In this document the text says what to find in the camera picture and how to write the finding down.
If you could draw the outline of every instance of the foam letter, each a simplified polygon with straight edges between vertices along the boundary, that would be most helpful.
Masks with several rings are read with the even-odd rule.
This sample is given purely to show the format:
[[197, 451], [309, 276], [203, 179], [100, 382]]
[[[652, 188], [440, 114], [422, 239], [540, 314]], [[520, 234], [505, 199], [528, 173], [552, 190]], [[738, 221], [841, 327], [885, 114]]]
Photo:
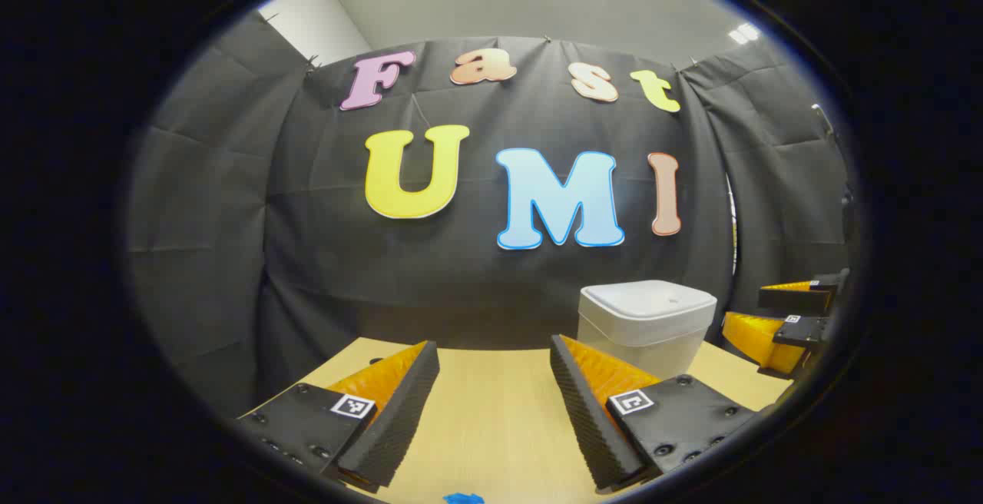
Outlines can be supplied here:
[[459, 86], [484, 80], [507, 80], [518, 72], [508, 63], [508, 51], [502, 49], [473, 50], [457, 57], [454, 62], [459, 66], [450, 73], [450, 81]]
[[679, 162], [670, 154], [649, 154], [649, 165], [656, 172], [656, 218], [652, 221], [652, 232], [656, 235], [678, 234], [682, 227], [677, 212], [677, 192], [675, 192], [675, 172]]
[[631, 79], [637, 80], [642, 84], [642, 91], [645, 91], [645, 97], [649, 99], [651, 104], [656, 105], [666, 112], [679, 111], [678, 102], [673, 101], [673, 99], [666, 95], [666, 90], [670, 90], [673, 87], [670, 86], [668, 81], [660, 80], [659, 76], [656, 76], [656, 73], [652, 70], [632, 72]]
[[554, 244], [562, 245], [580, 211], [580, 228], [573, 239], [583, 246], [614, 246], [624, 241], [614, 213], [610, 154], [580, 153], [561, 185], [543, 154], [533, 149], [505, 149], [495, 161], [508, 174], [508, 224], [498, 234], [498, 246], [523, 250], [540, 246], [543, 234], [533, 228], [533, 209], [543, 218]]
[[382, 101], [382, 95], [376, 92], [376, 84], [382, 84], [384, 88], [391, 88], [399, 77], [399, 66], [409, 66], [417, 59], [417, 55], [411, 50], [396, 52], [393, 55], [375, 56], [363, 58], [355, 63], [355, 81], [352, 81], [352, 90], [348, 93], [348, 98], [341, 101], [342, 111], [351, 111], [354, 108], [365, 108]]
[[617, 89], [607, 83], [611, 80], [611, 76], [604, 72], [604, 68], [575, 62], [568, 66], [568, 70], [573, 76], [570, 83], [583, 97], [593, 98], [595, 101], [617, 101]]
[[457, 151], [468, 137], [464, 126], [433, 126], [424, 137], [433, 142], [433, 169], [426, 189], [413, 193], [399, 186], [403, 147], [413, 141], [413, 132], [396, 130], [376, 133], [366, 139], [369, 167], [366, 169], [366, 201], [384, 217], [414, 218], [438, 213], [457, 190]]

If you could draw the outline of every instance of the ceiling light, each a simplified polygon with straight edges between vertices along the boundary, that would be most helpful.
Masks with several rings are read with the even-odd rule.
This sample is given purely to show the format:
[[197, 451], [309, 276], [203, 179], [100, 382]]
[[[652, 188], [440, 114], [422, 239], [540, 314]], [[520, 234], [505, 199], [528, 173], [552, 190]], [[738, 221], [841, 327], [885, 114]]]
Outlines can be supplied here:
[[741, 32], [741, 34], [744, 35], [745, 38], [751, 39], [751, 41], [755, 41], [755, 39], [758, 39], [759, 32], [757, 31], [757, 29], [754, 28], [754, 25], [751, 24], [738, 25], [737, 31]]
[[745, 38], [744, 34], [741, 34], [741, 32], [740, 31], [737, 31], [736, 29], [734, 29], [734, 31], [730, 32], [727, 35], [730, 35], [730, 38], [731, 39], [733, 39], [734, 41], [737, 41], [741, 45], [744, 45], [744, 43], [747, 43], [747, 38]]

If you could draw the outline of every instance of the letter m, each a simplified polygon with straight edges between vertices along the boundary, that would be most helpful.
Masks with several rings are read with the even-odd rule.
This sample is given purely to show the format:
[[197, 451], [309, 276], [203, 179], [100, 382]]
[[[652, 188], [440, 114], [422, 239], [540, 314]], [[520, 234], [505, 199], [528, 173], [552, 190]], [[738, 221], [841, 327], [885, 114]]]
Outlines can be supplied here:
[[540, 213], [554, 244], [562, 245], [580, 211], [577, 244], [614, 246], [624, 241], [614, 213], [610, 154], [580, 153], [566, 183], [561, 184], [543, 154], [533, 149], [505, 149], [495, 161], [508, 174], [508, 224], [498, 234], [498, 246], [524, 250], [540, 246], [543, 234], [533, 228], [533, 210]]

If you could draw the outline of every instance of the screw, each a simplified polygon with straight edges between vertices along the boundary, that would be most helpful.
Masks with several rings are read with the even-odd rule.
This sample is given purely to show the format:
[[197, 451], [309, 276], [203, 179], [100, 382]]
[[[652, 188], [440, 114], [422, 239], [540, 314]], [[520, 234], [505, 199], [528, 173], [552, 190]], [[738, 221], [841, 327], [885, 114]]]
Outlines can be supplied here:
[[330, 459], [331, 458], [330, 452], [327, 452], [326, 450], [324, 450], [323, 448], [320, 448], [319, 446], [313, 446], [313, 445], [311, 445], [310, 446], [310, 452], [313, 452], [313, 455], [315, 455], [316, 457], [319, 457], [319, 458], [324, 458], [324, 459]]

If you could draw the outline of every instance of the black fabric backdrop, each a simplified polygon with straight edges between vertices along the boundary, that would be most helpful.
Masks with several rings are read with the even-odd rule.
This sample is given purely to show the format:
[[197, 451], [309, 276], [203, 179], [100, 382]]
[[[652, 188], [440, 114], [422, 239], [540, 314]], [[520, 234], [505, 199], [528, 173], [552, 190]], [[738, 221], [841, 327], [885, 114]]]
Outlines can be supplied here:
[[[454, 59], [479, 48], [507, 50], [518, 74], [455, 86]], [[399, 50], [417, 59], [394, 87], [380, 90], [382, 102], [340, 111], [355, 60]], [[841, 256], [794, 246], [836, 240], [826, 228], [839, 225], [839, 210], [825, 205], [826, 188], [840, 183], [837, 170], [825, 158], [814, 161], [828, 151], [812, 137], [821, 127], [808, 105], [799, 112], [804, 81], [773, 62], [724, 67], [758, 64], [759, 52], [741, 49], [717, 67], [703, 61], [684, 80], [672, 67], [589, 45], [456, 38], [379, 49], [308, 73], [304, 58], [259, 15], [244, 18], [194, 63], [137, 151], [129, 245], [145, 319], [183, 378], [226, 416], [277, 393], [358, 336], [465, 349], [545, 347], [552, 333], [575, 334], [578, 291], [589, 284], [661, 279], [708, 291], [719, 300], [708, 340], [720, 343], [733, 288], [724, 158], [740, 244], [748, 245], [734, 302], [749, 302], [759, 280], [841, 267], [832, 268]], [[566, 70], [576, 61], [607, 70], [618, 101], [576, 94]], [[645, 69], [673, 85], [681, 112], [647, 101], [629, 77]], [[751, 79], [740, 72], [750, 70], [771, 71], [773, 79], [756, 78], [761, 83], [748, 94]], [[414, 133], [400, 174], [413, 191], [431, 174], [425, 130], [443, 124], [471, 130], [461, 142], [452, 202], [421, 220], [369, 209], [366, 138]], [[803, 143], [801, 151], [794, 142]], [[561, 181], [581, 151], [613, 155], [624, 243], [586, 248], [570, 238], [562, 246], [545, 240], [533, 250], [498, 248], [508, 192], [495, 154], [512, 147], [541, 151]], [[680, 165], [682, 231], [672, 237], [650, 230], [656, 200], [646, 157], [653, 151]], [[544, 231], [538, 217], [535, 227]]]

